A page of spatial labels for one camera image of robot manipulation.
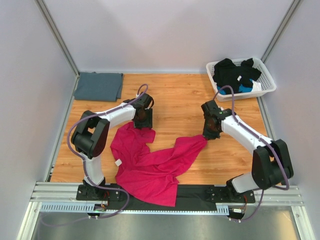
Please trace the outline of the pink t shirt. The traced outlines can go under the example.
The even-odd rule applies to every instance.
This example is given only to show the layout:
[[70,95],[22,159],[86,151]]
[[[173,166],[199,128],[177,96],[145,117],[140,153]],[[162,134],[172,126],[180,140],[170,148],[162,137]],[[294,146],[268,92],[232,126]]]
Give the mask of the pink t shirt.
[[156,132],[134,128],[129,122],[121,126],[110,144],[114,159],[120,162],[115,181],[130,195],[138,190],[161,191],[179,184],[184,174],[207,145],[202,135],[178,137],[171,148],[151,151]]

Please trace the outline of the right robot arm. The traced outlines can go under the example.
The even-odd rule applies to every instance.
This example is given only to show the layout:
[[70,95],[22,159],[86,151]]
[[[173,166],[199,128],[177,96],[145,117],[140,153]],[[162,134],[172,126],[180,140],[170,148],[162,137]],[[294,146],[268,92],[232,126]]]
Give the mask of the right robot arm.
[[251,171],[226,182],[225,196],[229,201],[236,202],[244,193],[257,189],[289,189],[289,179],[294,176],[294,170],[285,141],[273,140],[257,132],[232,109],[222,109],[214,100],[202,104],[201,109],[205,139],[215,140],[220,138],[220,133],[228,134],[252,155]]

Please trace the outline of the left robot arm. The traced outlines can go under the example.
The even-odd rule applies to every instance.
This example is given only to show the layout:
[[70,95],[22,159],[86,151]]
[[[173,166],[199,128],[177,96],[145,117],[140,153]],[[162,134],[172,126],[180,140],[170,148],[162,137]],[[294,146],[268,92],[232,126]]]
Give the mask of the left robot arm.
[[153,127],[154,99],[147,93],[125,100],[106,111],[85,111],[75,127],[71,143],[84,158],[84,180],[78,186],[76,199],[80,201],[105,201],[109,191],[102,172],[101,156],[106,147],[109,130],[126,121],[133,121],[136,129]]

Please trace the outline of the blue t shirt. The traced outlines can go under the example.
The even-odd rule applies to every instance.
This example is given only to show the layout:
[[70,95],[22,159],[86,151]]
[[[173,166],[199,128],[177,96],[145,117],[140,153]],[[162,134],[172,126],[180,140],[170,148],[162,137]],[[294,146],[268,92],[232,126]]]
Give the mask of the blue t shirt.
[[[245,87],[242,84],[239,86],[238,88],[238,93],[250,93],[253,90],[252,87]],[[222,95],[226,95],[227,93],[225,92],[225,90],[221,90],[219,92]]]

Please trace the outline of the black t shirt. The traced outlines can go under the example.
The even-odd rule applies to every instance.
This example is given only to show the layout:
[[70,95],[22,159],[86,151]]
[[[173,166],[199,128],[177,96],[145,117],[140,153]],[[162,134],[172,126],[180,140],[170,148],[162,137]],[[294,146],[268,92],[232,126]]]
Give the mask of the black t shirt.
[[252,58],[242,61],[239,66],[235,65],[231,59],[225,58],[214,66],[213,80],[218,90],[224,86],[230,86],[234,94],[238,94],[240,85],[252,88],[251,79],[257,81],[260,76],[261,72],[253,68]]

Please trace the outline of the white cloth in basket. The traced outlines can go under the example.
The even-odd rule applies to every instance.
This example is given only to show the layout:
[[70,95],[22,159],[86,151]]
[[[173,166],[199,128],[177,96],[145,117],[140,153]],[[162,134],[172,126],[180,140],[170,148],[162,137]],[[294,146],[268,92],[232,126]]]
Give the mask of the white cloth in basket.
[[251,88],[251,92],[261,92],[262,91],[262,85],[260,82],[258,81],[254,81],[252,79],[250,79],[252,82],[252,88]]

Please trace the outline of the folded grey-blue t shirt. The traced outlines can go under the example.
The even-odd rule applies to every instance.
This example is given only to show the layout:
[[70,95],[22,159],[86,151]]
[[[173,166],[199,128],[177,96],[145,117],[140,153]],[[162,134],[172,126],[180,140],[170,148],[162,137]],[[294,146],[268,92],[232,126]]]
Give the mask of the folded grey-blue t shirt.
[[122,97],[123,73],[81,72],[74,99],[77,101],[116,102]]

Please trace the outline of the white plastic laundry basket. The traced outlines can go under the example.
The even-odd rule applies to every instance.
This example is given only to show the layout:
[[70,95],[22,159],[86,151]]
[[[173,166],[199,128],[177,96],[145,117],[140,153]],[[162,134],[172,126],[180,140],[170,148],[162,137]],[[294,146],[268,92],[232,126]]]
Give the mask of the white plastic laundry basket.
[[[262,97],[267,93],[275,91],[277,88],[273,77],[271,76],[270,72],[268,71],[264,63],[259,58],[256,58],[256,57],[254,57],[252,60],[253,60],[253,68],[258,69],[261,72],[260,77],[257,79],[257,82],[260,83],[260,90],[245,92],[245,93],[235,93],[234,94],[235,100]],[[215,93],[218,92],[218,88],[217,88],[217,83],[213,79],[213,76],[214,76],[214,70],[215,70],[214,66],[217,63],[218,61],[214,61],[206,64],[206,71]]]

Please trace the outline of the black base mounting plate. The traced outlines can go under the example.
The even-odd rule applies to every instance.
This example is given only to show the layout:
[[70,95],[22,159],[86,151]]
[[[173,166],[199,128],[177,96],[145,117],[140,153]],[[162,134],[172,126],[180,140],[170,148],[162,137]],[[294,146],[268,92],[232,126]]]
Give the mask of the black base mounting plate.
[[76,200],[96,201],[104,209],[114,206],[117,210],[127,205],[145,203],[149,205],[163,207],[186,207],[198,209],[200,207],[216,205],[217,203],[227,204],[253,204],[256,202],[253,191],[244,193],[233,192],[227,186],[198,185],[198,184],[178,184],[168,190],[143,190],[131,194],[129,198],[120,191],[121,187],[111,184],[111,188],[116,190],[106,190],[96,188],[87,183],[78,186]]

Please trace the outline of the aluminium frame rail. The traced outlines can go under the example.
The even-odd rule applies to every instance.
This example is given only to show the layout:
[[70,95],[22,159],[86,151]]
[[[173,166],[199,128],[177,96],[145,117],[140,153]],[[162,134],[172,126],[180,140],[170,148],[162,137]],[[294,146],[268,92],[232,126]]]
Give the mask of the aluminium frame rail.
[[[75,202],[79,182],[37,182],[30,200],[32,202]],[[269,188],[264,191],[263,206],[303,206],[304,202],[297,186],[288,190]]]

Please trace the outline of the right aluminium corner post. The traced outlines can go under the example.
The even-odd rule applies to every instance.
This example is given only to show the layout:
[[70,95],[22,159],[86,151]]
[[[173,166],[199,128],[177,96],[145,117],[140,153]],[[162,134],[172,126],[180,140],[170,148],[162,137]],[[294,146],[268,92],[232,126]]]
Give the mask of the right aluminium corner post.
[[262,54],[261,61],[266,63],[268,58],[270,57],[273,49],[281,39],[283,33],[285,32],[286,28],[290,24],[293,16],[295,15],[296,11],[299,9],[303,0],[292,0],[287,11],[285,12],[282,20],[280,21],[276,31],[274,32],[271,40],[269,41],[264,53]]

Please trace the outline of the aluminium corner post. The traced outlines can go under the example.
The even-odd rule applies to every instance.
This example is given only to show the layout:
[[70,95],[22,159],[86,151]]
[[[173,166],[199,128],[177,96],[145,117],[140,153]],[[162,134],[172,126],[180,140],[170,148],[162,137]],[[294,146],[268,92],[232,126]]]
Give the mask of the aluminium corner post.
[[37,7],[39,8],[42,16],[44,17],[51,33],[53,34],[57,44],[59,45],[67,63],[69,64],[71,70],[73,71],[73,73],[75,74],[75,76],[78,78],[79,77],[79,69],[65,43],[65,41],[63,40],[63,37],[55,23],[55,20],[52,16],[52,14],[49,11],[49,8],[47,6],[47,4],[45,3],[44,0],[35,0],[35,3],[37,5]]
[[261,61],[266,63],[268,58],[270,57],[273,49],[281,39],[283,33],[285,32],[286,28],[290,24],[293,16],[295,15],[296,11],[299,9],[303,0],[292,0],[287,11],[285,12],[282,20],[280,21],[276,31],[274,32],[271,40],[269,41],[264,53],[262,54]]

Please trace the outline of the left aluminium corner post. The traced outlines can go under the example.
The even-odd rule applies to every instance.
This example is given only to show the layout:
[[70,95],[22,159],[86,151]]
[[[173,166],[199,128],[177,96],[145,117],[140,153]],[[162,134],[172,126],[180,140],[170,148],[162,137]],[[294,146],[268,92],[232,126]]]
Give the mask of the left aluminium corner post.
[[52,16],[52,14],[49,11],[49,8],[47,6],[47,4],[45,3],[44,0],[35,0],[35,3],[37,5],[37,7],[39,8],[42,16],[44,17],[51,33],[53,34],[57,44],[59,45],[67,63],[69,64],[71,70],[73,71],[73,73],[75,74],[75,76],[78,78],[79,77],[79,69],[65,43],[65,41],[63,40],[63,37],[55,23],[55,20]]

